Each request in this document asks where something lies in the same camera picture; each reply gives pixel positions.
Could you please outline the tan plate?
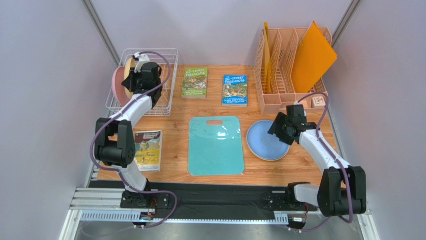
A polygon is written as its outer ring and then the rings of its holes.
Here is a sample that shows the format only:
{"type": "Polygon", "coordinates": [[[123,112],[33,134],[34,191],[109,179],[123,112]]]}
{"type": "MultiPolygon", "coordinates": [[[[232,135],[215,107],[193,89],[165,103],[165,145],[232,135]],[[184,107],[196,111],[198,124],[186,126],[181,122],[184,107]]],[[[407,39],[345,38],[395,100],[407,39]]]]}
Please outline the tan plate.
{"type": "Polygon", "coordinates": [[[124,80],[126,80],[131,72],[131,69],[134,69],[136,67],[136,61],[135,59],[131,56],[125,63],[124,65],[124,80]]]}

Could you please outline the blue plate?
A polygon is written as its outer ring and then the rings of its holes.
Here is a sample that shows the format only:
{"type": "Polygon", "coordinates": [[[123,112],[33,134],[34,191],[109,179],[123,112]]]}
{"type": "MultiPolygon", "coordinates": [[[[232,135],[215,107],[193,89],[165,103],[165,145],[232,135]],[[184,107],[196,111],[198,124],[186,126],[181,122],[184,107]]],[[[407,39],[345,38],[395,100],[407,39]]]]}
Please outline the blue plate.
{"type": "Polygon", "coordinates": [[[279,149],[289,146],[280,142],[275,135],[268,134],[272,126],[271,120],[261,120],[255,122],[247,131],[246,141],[249,149],[279,149]]]}

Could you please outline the yellow bear plate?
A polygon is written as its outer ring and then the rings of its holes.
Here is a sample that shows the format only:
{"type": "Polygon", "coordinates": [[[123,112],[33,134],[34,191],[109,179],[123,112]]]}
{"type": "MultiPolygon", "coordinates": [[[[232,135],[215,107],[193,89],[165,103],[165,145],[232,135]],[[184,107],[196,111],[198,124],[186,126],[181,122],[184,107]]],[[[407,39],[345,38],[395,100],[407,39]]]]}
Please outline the yellow bear plate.
{"type": "Polygon", "coordinates": [[[266,148],[250,148],[252,154],[254,154],[257,158],[267,161],[267,162],[275,162],[284,158],[290,150],[288,145],[285,145],[282,148],[275,149],[266,149],[266,148]]]}

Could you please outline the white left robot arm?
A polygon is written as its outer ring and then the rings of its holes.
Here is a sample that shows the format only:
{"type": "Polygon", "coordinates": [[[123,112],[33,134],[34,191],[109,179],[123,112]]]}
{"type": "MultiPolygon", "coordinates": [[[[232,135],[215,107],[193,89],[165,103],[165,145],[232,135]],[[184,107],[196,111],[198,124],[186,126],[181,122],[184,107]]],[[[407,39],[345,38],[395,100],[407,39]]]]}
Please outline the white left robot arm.
{"type": "Polygon", "coordinates": [[[155,107],[162,96],[162,68],[155,62],[144,63],[132,69],[124,86],[133,96],[110,118],[99,118],[91,144],[93,161],[101,161],[103,170],[116,172],[130,195],[146,198],[152,194],[150,182],[134,161],[136,155],[134,127],[155,107]]]}

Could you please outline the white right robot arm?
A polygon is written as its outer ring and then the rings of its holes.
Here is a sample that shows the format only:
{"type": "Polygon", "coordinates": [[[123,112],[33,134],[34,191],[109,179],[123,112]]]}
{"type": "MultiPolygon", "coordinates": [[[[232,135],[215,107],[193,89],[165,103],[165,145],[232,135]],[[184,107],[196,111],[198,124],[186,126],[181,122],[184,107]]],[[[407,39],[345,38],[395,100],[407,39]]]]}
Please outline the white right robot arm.
{"type": "Polygon", "coordinates": [[[367,211],[367,176],[360,166],[352,166],[326,141],[318,125],[307,121],[303,105],[289,105],[279,112],[269,135],[288,145],[304,148],[322,171],[319,186],[309,182],[288,185],[289,198],[319,208],[325,217],[361,215],[367,211]]]}

